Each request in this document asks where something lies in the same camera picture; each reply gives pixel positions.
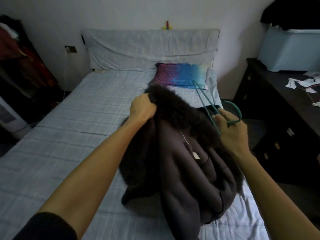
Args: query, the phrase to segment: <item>wall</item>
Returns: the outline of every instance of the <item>wall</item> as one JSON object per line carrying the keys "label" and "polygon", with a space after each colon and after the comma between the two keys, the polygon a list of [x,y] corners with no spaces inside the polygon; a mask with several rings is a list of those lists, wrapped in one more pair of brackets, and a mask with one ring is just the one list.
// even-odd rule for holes
{"label": "wall", "polygon": [[[274,0],[0,0],[0,13],[21,19],[44,63],[67,90],[90,72],[80,31],[97,29],[158,29],[170,21],[176,29],[219,28],[213,68],[222,98],[232,98],[246,69],[257,57],[265,35],[259,23]],[[78,54],[66,59],[64,45]]]}

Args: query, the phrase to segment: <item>person's left hand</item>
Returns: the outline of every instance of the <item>person's left hand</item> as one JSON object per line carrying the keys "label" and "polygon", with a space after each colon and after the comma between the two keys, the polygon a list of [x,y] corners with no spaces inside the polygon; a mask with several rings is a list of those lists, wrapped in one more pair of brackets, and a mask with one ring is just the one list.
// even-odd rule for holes
{"label": "person's left hand", "polygon": [[148,93],[143,93],[132,101],[129,118],[146,122],[154,116],[156,110],[157,106],[150,102]]}

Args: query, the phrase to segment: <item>pillow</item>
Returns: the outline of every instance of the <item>pillow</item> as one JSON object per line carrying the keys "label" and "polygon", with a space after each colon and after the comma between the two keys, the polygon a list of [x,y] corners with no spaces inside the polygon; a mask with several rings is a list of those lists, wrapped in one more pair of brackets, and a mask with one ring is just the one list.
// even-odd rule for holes
{"label": "pillow", "polygon": [[155,66],[157,67],[157,72],[151,83],[194,89],[192,81],[195,80],[201,89],[208,89],[206,86],[206,75],[210,64],[157,63]]}

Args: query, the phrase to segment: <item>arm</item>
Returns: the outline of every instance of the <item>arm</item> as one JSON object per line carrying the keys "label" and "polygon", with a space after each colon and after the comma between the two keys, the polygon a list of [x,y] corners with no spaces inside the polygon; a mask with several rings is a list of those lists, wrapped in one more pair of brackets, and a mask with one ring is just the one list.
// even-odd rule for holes
{"label": "arm", "polygon": [[156,109],[147,93],[136,97],[124,125],[66,177],[39,212],[59,215],[81,239],[109,189],[131,139],[154,116]]}
{"label": "arm", "polygon": [[316,240],[320,232],[282,191],[250,153],[247,126],[241,121],[228,127],[227,120],[238,120],[223,109],[214,116],[224,147],[233,156],[250,186],[261,216],[273,240]]}

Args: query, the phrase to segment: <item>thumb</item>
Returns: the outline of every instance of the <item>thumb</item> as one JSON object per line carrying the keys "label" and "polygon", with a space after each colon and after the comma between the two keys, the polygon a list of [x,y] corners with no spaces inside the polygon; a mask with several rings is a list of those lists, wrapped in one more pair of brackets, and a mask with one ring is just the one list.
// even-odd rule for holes
{"label": "thumb", "polygon": [[216,114],[212,118],[217,122],[220,131],[228,128],[227,120],[222,115]]}

